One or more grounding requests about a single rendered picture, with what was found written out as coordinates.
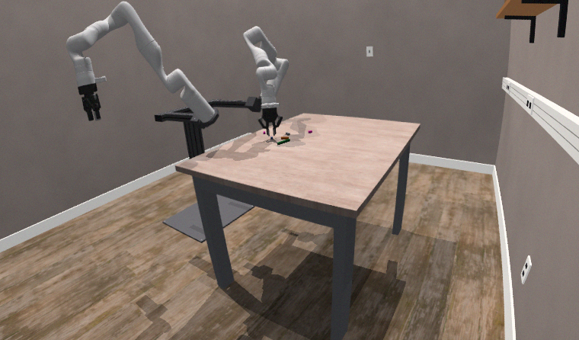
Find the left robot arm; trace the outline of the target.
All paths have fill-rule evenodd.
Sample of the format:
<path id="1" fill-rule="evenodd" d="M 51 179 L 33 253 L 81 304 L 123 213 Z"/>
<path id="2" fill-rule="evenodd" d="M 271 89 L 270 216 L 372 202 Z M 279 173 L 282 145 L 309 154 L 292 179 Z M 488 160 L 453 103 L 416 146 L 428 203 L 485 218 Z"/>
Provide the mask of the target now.
<path id="1" fill-rule="evenodd" d="M 276 49 L 259 27 L 247 30 L 243 37 L 258 67 L 256 75 L 261 87 L 261 108 L 279 107 L 276 96 L 289 67 L 289 61 L 276 58 Z M 260 48 L 255 47 L 254 45 L 260 41 Z M 267 80 L 267 84 L 264 80 Z"/>

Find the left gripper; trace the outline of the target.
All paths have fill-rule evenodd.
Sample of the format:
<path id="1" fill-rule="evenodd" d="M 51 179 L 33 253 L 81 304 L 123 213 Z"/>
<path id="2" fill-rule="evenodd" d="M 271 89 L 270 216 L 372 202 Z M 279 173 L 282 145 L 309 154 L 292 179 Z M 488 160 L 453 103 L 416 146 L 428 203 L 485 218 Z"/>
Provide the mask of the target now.
<path id="1" fill-rule="evenodd" d="M 276 113 L 275 113 L 276 112 Z M 273 124 L 273 132 L 274 132 L 274 136 L 276 134 L 276 128 L 280 126 L 280 123 L 283 119 L 282 116 L 279 116 L 277 114 L 277 108 L 273 107 L 273 108 L 262 108 L 262 117 L 258 118 L 259 123 L 261 124 L 261 126 L 267 130 L 267 135 L 270 136 L 270 131 L 269 131 L 269 123 Z M 273 113 L 273 114 L 272 114 Z M 275 125 L 275 120 L 278 117 L 278 122 L 277 125 Z M 266 121 L 266 125 L 264 126 L 262 123 L 262 119 L 264 119 Z"/>

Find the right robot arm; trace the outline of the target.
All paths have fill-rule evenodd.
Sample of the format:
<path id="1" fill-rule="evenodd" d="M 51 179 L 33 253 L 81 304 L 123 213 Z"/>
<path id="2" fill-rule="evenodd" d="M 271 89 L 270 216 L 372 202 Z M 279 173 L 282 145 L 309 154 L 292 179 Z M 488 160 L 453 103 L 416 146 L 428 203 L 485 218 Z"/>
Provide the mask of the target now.
<path id="1" fill-rule="evenodd" d="M 67 40 L 66 48 L 75 67 L 77 86 L 107 81 L 105 76 L 100 78 L 94 77 L 91 59 L 84 57 L 82 51 L 89 49 L 103 36 L 112 30 L 125 26 L 127 23 L 129 23 L 133 29 L 139 52 L 155 70 L 170 93 L 174 94 L 184 87 L 180 96 L 181 100 L 203 123 L 211 120 L 215 111 L 195 87 L 193 87 L 181 70 L 176 69 L 166 76 L 162 65 L 162 51 L 160 46 L 147 31 L 138 14 L 128 2 L 121 2 L 105 20 L 93 23 L 81 33 L 71 36 Z"/>

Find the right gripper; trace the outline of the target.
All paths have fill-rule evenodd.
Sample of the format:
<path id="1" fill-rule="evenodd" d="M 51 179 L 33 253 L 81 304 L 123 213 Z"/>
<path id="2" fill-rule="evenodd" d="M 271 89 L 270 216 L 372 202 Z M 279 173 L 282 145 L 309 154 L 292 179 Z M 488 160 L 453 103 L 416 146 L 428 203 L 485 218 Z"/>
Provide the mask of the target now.
<path id="1" fill-rule="evenodd" d="M 93 109 L 93 111 L 94 111 L 95 120 L 101 119 L 101 115 L 100 115 L 100 111 L 99 111 L 101 108 L 100 101 L 98 98 L 98 94 L 94 94 L 94 92 L 96 92 L 97 90 L 98 89 L 97 89 L 96 83 L 89 84 L 89 85 L 83 85 L 83 86 L 78 87 L 79 94 L 84 95 L 84 97 L 82 97 L 82 103 L 83 103 L 84 111 L 87 112 L 89 121 L 94 119 L 91 109 Z"/>

